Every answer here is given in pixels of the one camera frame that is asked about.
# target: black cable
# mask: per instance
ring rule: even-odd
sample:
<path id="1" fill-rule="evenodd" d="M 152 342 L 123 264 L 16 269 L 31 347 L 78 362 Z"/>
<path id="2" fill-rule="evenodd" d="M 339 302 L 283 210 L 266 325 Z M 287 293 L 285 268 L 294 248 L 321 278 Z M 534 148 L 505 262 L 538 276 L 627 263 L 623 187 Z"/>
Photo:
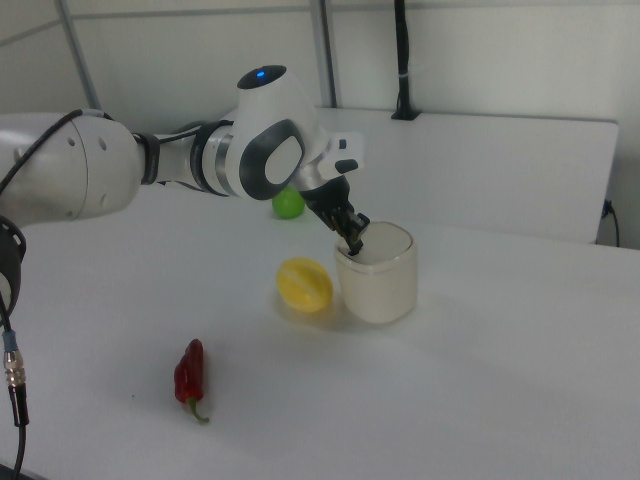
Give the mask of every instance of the black cable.
<path id="1" fill-rule="evenodd" d="M 2 325 L 4 326 L 5 332 L 10 332 L 11 321 L 9 320 L 9 313 L 7 312 L 7 306 L 4 304 L 4 298 L 2 298 L 2 294 L 0 293 L 0 318 L 2 319 Z"/>
<path id="2" fill-rule="evenodd" d="M 620 246 L 620 228 L 618 227 L 618 217 L 612 205 L 609 205 L 609 211 L 611 212 L 611 215 L 613 215 L 613 223 L 616 224 L 616 247 L 619 247 Z"/>
<path id="3" fill-rule="evenodd" d="M 600 220 L 604 220 L 609 214 L 613 216 L 613 222 L 616 225 L 616 247 L 620 247 L 620 227 L 618 225 L 618 216 L 616 215 L 616 211 L 613 208 L 611 200 L 605 200 L 604 205 L 602 206 L 602 215 L 600 216 Z"/>
<path id="4" fill-rule="evenodd" d="M 70 122 L 76 117 L 79 117 L 80 115 L 82 115 L 81 109 L 74 110 L 73 112 L 67 113 L 60 120 L 58 120 L 56 123 L 51 125 L 40 136 L 40 138 L 38 138 L 35 142 L 33 142 L 33 144 L 27 149 L 24 155 L 22 155 L 22 157 L 20 157 L 20 159 L 16 162 L 16 164 L 13 167 L 11 167 L 11 170 L 9 170 L 9 173 L 7 173 L 7 175 L 0 182 L 0 195 L 2 195 L 2 192 L 4 192 L 4 189 L 7 188 L 7 185 L 9 185 L 9 182 L 11 182 L 11 180 L 13 180 L 13 177 L 16 176 L 16 173 L 18 173 L 18 171 L 22 167 L 24 167 L 24 164 L 27 163 L 27 161 L 33 156 L 36 150 L 38 150 L 44 142 L 46 142 L 54 133 L 60 130 L 60 128 L 62 128 L 66 123 Z"/>
<path id="5" fill-rule="evenodd" d="M 24 451 L 27 446 L 27 427 L 23 425 L 18 429 L 18 455 L 16 456 L 16 464 L 13 467 L 13 474 L 11 480 L 18 480 L 20 478 L 20 470 L 22 470 L 22 461 L 24 460 Z"/>
<path id="6" fill-rule="evenodd" d="M 161 138 L 158 140 L 158 142 L 160 143 L 160 145 L 162 145 L 163 143 L 169 143 L 169 142 L 174 142 L 176 140 L 181 140 L 183 138 L 187 138 L 187 137 L 192 137 L 196 134 L 198 130 L 192 130 L 190 132 L 184 132 L 184 133 L 180 133 L 178 135 L 174 135 L 172 137 L 165 137 L 165 138 Z"/>

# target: black connector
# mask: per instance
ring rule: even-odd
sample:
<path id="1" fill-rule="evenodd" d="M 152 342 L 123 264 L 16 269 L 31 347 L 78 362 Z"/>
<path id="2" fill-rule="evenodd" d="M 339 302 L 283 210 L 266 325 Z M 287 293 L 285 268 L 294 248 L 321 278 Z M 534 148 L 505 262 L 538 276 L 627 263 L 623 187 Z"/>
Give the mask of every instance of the black connector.
<path id="1" fill-rule="evenodd" d="M 16 427 L 29 425 L 29 409 L 27 408 L 27 386 L 23 383 L 17 387 L 9 387 L 11 407 L 13 408 L 13 424 Z"/>

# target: white wall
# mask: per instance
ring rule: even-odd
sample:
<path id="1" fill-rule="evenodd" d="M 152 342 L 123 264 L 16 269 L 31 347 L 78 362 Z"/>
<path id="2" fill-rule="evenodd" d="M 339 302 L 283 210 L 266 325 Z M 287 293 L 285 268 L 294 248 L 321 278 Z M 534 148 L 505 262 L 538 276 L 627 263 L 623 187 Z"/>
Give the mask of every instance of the white wall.
<path id="1" fill-rule="evenodd" d="M 54 2 L 2 2 L 0 68 L 0 112 L 88 105 Z"/>
<path id="2" fill-rule="evenodd" d="M 134 130 L 219 118 L 242 75 L 264 64 L 287 65 L 324 103 L 309 0 L 73 0 L 69 10 L 101 106 Z"/>
<path id="3" fill-rule="evenodd" d="M 623 246 L 640 248 L 640 5 L 614 3 L 623 2 L 412 2 L 410 80 L 423 111 L 617 121 L 609 198 Z M 391 4 L 332 3 L 341 106 L 395 108 Z M 603 222 L 600 242 L 613 232 Z"/>

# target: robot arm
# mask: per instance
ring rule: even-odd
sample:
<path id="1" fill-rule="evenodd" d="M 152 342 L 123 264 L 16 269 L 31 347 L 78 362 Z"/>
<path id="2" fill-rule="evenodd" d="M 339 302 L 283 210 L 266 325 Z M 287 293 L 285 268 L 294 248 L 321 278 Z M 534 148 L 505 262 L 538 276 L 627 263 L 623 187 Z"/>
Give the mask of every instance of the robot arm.
<path id="1" fill-rule="evenodd" d="M 233 122 L 198 125 L 177 136 L 132 134 L 101 112 L 83 111 L 18 171 L 0 195 L 0 215 L 20 227 L 97 217 L 125 208 L 141 183 L 174 181 L 256 200 L 270 199 L 292 184 L 358 253 L 369 220 L 354 212 L 343 175 L 362 166 L 362 136 L 328 133 L 298 80 L 283 66 L 247 73 L 238 90 Z M 8 172 L 60 118 L 0 115 L 0 172 Z M 4 276 L 0 272 L 0 283 Z M 17 291 L 6 283 L 0 290 L 11 310 Z"/>

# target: chili pepper stem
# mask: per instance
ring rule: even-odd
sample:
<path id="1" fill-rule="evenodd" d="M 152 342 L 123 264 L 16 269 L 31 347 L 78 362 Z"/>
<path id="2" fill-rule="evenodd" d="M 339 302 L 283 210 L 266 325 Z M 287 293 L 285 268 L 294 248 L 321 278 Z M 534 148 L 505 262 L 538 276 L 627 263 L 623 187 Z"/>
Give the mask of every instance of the chili pepper stem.
<path id="1" fill-rule="evenodd" d="M 187 398 L 185 403 L 189 406 L 189 410 L 191 410 L 191 413 L 193 414 L 193 416 L 196 417 L 196 419 L 200 423 L 209 423 L 209 418 L 208 417 L 201 417 L 200 414 L 198 414 L 198 411 L 196 410 L 196 402 L 197 401 L 198 400 L 196 399 L 196 397 L 189 397 L 189 398 Z"/>

